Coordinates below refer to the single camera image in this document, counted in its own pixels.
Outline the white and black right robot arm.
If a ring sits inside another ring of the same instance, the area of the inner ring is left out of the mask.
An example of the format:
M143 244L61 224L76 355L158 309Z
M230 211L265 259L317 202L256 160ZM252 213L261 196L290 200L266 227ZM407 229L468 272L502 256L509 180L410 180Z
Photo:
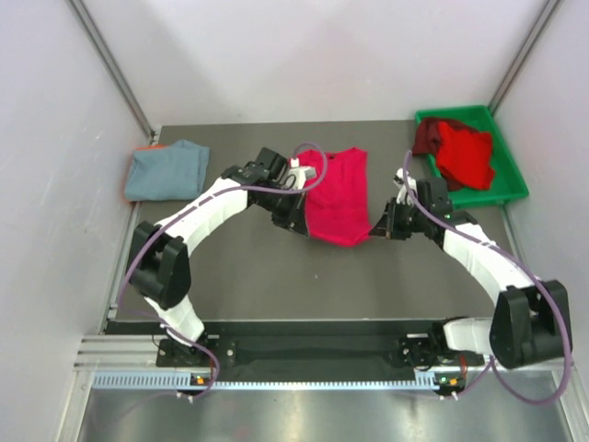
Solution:
M572 347L568 294L557 280L533 279L505 255L467 211L454 209L440 179L395 177L373 237L405 240L423 234L456 260L489 296L491 319L456 317L432 328L429 350L443 365L463 351L494 357L503 367L531 366L562 357Z

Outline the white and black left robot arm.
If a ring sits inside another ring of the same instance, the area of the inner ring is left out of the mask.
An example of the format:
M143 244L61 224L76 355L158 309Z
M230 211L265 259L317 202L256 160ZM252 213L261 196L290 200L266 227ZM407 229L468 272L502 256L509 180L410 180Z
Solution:
M303 210L307 194L328 171L301 161L299 146L291 158L262 148L244 166L226 169L213 185L183 209L155 224L143 222L133 232L123 285L132 286L156 312L171 348L189 365L199 365L209 352L205 326L188 292L190 257L197 247L234 215L257 205L280 228L305 234Z

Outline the crimson red t-shirt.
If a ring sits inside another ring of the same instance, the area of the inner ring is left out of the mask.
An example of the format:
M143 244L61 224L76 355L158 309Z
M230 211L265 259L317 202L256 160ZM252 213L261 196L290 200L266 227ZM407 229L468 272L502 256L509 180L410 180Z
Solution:
M367 201L367 152L351 147L323 157L316 150L307 150L297 158L302 166L326 173L305 198L309 236L341 247L367 241L372 229Z

